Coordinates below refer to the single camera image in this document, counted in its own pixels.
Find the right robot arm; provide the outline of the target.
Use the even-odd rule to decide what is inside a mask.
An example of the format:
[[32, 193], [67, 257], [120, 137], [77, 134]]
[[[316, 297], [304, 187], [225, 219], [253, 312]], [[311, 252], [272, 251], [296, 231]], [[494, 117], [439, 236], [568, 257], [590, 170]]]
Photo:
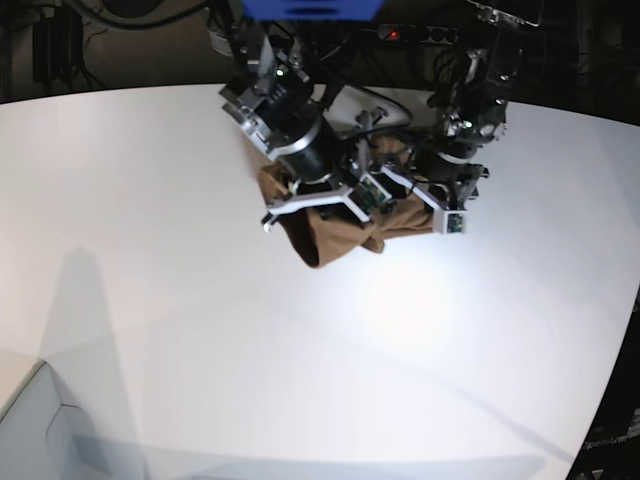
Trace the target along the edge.
[[299, 40], [281, 45], [265, 23], [237, 22], [226, 1], [212, 2], [208, 23], [215, 48], [237, 67], [220, 92], [224, 111], [260, 153], [285, 170], [287, 190], [266, 201], [264, 229], [285, 216], [329, 207], [370, 222], [391, 198], [368, 166], [367, 138], [388, 116], [385, 104], [361, 111], [351, 128], [337, 131], [324, 114], [343, 87], [328, 85], [314, 100]]

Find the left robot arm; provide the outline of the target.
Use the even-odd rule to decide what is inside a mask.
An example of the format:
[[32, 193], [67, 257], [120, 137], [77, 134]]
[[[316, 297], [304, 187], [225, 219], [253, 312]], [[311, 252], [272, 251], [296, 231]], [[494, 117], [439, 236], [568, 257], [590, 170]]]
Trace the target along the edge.
[[402, 134], [405, 160], [384, 173], [430, 213], [460, 221], [488, 170], [472, 163], [506, 129], [506, 111], [525, 35], [541, 23], [541, 1], [475, 1], [457, 40], [433, 63], [427, 105], [434, 122]]

